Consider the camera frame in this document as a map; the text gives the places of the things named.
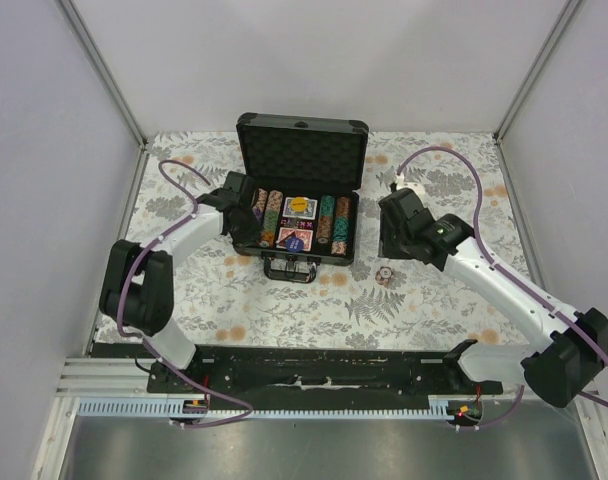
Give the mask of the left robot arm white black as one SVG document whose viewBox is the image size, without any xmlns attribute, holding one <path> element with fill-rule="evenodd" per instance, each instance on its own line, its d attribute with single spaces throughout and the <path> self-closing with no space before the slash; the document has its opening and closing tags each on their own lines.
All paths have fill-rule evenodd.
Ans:
<svg viewBox="0 0 608 480">
<path fill-rule="evenodd" d="M 172 366 L 169 379 L 182 392 L 203 384 L 195 344 L 173 319 L 175 268 L 220 236 L 248 244 L 261 226 L 252 207 L 259 189 L 249 176 L 230 172 L 222 187 L 190 196 L 186 216 L 144 243 L 121 239 L 111 248 L 99 300 L 123 338 L 137 338 L 155 358 Z"/>
</svg>

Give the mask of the red triangular all-in token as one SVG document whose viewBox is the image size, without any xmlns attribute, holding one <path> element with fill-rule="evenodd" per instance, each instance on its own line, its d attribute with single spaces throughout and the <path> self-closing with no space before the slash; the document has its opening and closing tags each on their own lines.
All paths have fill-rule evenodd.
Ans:
<svg viewBox="0 0 608 480">
<path fill-rule="evenodd" d="M 298 238 L 298 230 L 291 228 L 281 228 L 279 232 L 278 242 L 281 243 L 290 238 Z"/>
</svg>

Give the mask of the blue round blind button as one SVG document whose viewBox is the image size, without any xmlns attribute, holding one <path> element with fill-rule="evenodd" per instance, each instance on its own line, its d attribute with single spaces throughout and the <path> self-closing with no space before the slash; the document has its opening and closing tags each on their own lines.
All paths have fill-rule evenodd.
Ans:
<svg viewBox="0 0 608 480">
<path fill-rule="evenodd" d="M 305 247 L 304 241 L 295 235 L 287 237 L 283 241 L 283 244 L 289 252 L 300 252 L 303 251 Z"/>
</svg>

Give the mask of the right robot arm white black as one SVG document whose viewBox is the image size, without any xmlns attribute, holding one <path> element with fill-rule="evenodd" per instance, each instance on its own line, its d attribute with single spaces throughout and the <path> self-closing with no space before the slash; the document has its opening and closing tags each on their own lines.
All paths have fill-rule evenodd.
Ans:
<svg viewBox="0 0 608 480">
<path fill-rule="evenodd" d="M 442 368 L 451 392 L 477 382 L 529 387 L 563 408 L 601 373 L 608 353 L 608 319 L 595 308 L 580 312 L 552 297 L 492 253 L 479 234 L 454 214 L 436 219 L 409 188 L 379 202 L 380 253 L 435 267 L 481 295 L 526 338 L 500 347 L 465 341 Z"/>
</svg>

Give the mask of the tan blue chip stack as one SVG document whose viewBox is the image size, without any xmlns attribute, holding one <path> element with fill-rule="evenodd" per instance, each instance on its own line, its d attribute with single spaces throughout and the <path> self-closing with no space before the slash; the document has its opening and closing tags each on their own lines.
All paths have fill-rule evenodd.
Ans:
<svg viewBox="0 0 608 480">
<path fill-rule="evenodd" d="M 388 286 L 393 277 L 393 271 L 389 267 L 381 267 L 375 275 L 376 283 L 382 286 Z"/>
</svg>

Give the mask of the yellow round blind button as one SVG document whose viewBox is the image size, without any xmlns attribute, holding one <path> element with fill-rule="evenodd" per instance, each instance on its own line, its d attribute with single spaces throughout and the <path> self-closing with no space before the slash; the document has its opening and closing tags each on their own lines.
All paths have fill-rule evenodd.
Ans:
<svg viewBox="0 0 608 480">
<path fill-rule="evenodd" d="M 306 197 L 294 197 L 290 200 L 289 208 L 292 212 L 303 213 L 306 212 L 309 205 L 309 199 Z"/>
</svg>

